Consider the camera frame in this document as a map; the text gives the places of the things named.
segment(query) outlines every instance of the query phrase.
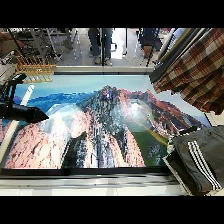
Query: white stripe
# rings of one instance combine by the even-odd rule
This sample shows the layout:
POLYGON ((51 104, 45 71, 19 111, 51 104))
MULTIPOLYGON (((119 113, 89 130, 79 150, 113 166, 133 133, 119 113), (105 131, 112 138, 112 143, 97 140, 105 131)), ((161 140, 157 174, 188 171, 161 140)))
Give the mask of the white stripe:
POLYGON ((189 150, 190 150, 190 153, 191 153, 191 155, 192 155, 192 157, 193 157, 194 162, 196 163, 197 168, 198 168, 198 169, 200 170, 200 172, 205 176, 205 178, 211 183, 211 185, 212 185, 212 189, 215 190, 215 186, 214 186, 213 182, 210 180, 210 178, 207 178, 207 175, 204 173, 204 171, 201 169, 200 165, 198 164, 198 161, 197 161, 197 159, 195 158, 195 155, 194 155, 194 152, 193 152, 193 150, 192 150, 192 148, 191 148, 191 144, 190 144, 190 143, 191 143, 191 142, 188 142, 189 150))
POLYGON ((206 174, 207 179, 209 179, 210 181, 212 181, 212 183, 213 183, 214 186, 215 186, 215 189, 218 189, 219 186, 216 184, 216 181, 214 180, 213 176, 210 176, 209 173, 208 173, 208 171, 206 170, 206 168, 205 168, 205 166, 204 166, 204 164, 203 164, 203 162, 202 162, 200 156, 198 155, 198 151, 197 151, 197 149, 196 149, 194 143, 191 142, 191 144, 192 144, 192 146, 193 146, 193 152, 194 152, 195 156, 197 157, 197 160, 198 160, 198 162, 200 163, 200 166, 201 166, 202 170, 203 170, 204 173, 206 174))
POLYGON ((218 186, 218 188, 222 189, 222 186, 221 186, 220 183, 215 179, 215 177, 213 176, 211 170, 209 169, 209 166, 208 166, 207 162, 205 161, 205 159, 204 159, 204 157, 203 157, 203 155, 202 155, 202 153, 201 153, 201 150, 200 150, 200 148, 199 148, 198 143, 197 143, 196 141, 194 141, 194 144, 196 145, 196 149, 197 149, 197 151, 198 151, 198 154, 199 154, 199 156, 201 157, 201 160, 202 160, 202 162, 204 163, 207 172, 209 173, 209 175, 211 176, 211 178, 214 180, 214 182, 216 183, 216 185, 218 186))

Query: store floor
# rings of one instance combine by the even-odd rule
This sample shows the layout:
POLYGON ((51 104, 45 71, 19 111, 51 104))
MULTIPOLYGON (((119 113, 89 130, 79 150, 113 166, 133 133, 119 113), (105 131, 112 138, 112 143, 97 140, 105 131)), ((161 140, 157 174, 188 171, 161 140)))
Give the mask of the store floor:
MULTIPOLYGON (((127 44, 127 54, 126 53, 126 32, 125 28, 116 28, 113 32, 112 40, 113 43, 117 44, 117 49, 115 50, 115 45, 112 44, 111 61, 113 66, 146 66, 147 59, 143 57, 143 51, 140 49, 139 42, 137 40, 136 30, 127 30, 128 44, 127 44)), ((57 52, 62 53, 62 60, 57 62, 58 66, 93 66, 93 57, 90 53, 90 41, 88 38, 88 28, 77 28, 77 34, 73 40, 73 49, 70 50, 67 47, 66 37, 54 37, 55 46, 57 52)), ((155 52, 152 61, 157 59, 158 52, 155 52)))

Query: gold wire basket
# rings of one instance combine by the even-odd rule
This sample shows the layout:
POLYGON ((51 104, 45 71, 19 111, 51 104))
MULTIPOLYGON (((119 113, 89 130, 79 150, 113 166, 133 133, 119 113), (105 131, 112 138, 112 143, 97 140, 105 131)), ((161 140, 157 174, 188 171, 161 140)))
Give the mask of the gold wire basket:
POLYGON ((16 74, 26 74, 24 83, 39 83, 39 82, 52 82, 52 75, 56 64, 49 56, 40 57, 22 57, 18 56, 18 65, 16 74))

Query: shirt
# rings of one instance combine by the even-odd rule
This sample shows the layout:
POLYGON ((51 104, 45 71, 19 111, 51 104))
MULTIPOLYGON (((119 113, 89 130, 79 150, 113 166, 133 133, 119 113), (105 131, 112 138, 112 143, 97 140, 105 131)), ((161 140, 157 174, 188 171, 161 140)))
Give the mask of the shirt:
POLYGON ((180 92, 203 112, 224 110, 224 28, 212 28, 154 83, 156 93, 180 92))

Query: jeans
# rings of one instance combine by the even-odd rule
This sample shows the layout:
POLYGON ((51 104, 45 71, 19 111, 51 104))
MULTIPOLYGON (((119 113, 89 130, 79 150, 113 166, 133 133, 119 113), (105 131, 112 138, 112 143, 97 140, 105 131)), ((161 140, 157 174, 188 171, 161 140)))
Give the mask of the jeans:
MULTIPOLYGON (((106 35, 105 40, 105 58, 111 58, 111 41, 112 41, 112 28, 103 28, 104 34, 106 35)), ((90 28, 88 35, 92 45, 93 56, 100 55, 100 49, 97 44, 97 34, 99 31, 97 28, 90 28)))

